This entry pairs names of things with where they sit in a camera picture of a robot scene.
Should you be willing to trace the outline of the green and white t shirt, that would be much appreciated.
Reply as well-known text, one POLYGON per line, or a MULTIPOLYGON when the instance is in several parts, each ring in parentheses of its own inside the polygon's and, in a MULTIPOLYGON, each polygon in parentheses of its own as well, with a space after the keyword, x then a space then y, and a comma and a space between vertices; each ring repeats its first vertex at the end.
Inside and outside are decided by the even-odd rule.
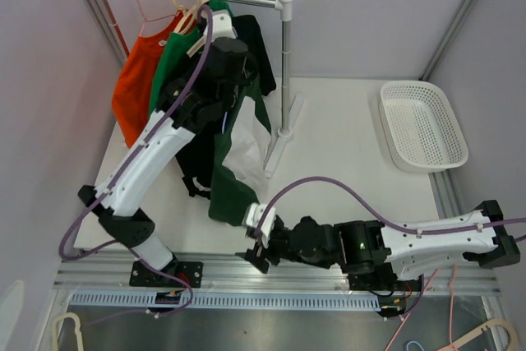
POLYGON ((272 128, 260 80, 242 90, 228 114, 223 132, 215 136, 208 216, 240 226, 247 208, 266 196, 265 159, 272 128))

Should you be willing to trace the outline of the light blue wire hanger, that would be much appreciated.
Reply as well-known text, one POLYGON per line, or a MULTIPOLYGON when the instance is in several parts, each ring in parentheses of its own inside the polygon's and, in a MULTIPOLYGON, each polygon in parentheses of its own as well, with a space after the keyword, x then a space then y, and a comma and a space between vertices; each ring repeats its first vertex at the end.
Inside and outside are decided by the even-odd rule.
POLYGON ((224 116, 223 116, 223 121, 222 121, 222 124, 221 124, 221 133, 222 134, 224 134, 224 132, 225 132, 227 121, 228 121, 228 112, 226 112, 224 114, 224 116))

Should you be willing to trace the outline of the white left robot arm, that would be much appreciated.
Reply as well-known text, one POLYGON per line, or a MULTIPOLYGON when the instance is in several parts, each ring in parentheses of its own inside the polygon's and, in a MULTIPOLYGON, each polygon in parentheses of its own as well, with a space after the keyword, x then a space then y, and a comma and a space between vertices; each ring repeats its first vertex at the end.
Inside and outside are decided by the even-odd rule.
POLYGON ((176 279, 177 259, 141 202, 171 159, 233 108, 257 72, 256 59, 240 39, 215 39, 198 59, 169 73, 144 131, 114 171, 78 192, 105 232, 141 258, 159 286, 176 279))

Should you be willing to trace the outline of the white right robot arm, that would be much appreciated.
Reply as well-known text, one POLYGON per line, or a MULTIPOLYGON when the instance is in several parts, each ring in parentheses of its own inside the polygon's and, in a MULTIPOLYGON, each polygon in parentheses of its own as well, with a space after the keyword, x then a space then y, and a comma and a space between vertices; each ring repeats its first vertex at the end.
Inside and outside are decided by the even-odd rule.
POLYGON ((442 266, 475 262, 484 269, 519 263, 517 242, 505 230, 498 202, 483 201, 461 216, 402 224, 395 229, 379 220, 318 224, 305 216, 291 229, 274 209, 249 206, 243 227, 253 248, 239 253, 267 273, 281 261, 329 269, 340 267, 349 277, 374 274, 383 289, 417 279, 442 266))

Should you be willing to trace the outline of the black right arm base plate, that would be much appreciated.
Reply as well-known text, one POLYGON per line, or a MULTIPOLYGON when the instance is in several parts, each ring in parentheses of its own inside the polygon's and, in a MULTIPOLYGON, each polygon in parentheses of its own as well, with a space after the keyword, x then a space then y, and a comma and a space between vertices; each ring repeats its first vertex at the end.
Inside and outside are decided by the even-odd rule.
POLYGON ((378 296, 392 296, 403 291, 420 291, 420 279, 401 280, 387 266, 376 268, 374 272, 362 275, 348 275, 351 290, 369 291, 378 296))

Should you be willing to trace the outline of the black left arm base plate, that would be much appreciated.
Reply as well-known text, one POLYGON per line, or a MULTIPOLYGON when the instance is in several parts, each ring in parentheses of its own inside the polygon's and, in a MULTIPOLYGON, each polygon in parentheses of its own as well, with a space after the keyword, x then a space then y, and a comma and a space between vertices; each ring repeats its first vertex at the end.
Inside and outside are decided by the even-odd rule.
POLYGON ((203 267, 200 261, 179 261, 161 270, 159 274, 148 269, 141 261, 136 261, 131 268, 129 285, 146 288, 172 288, 182 287, 182 282, 184 282, 198 289, 203 278, 203 267))

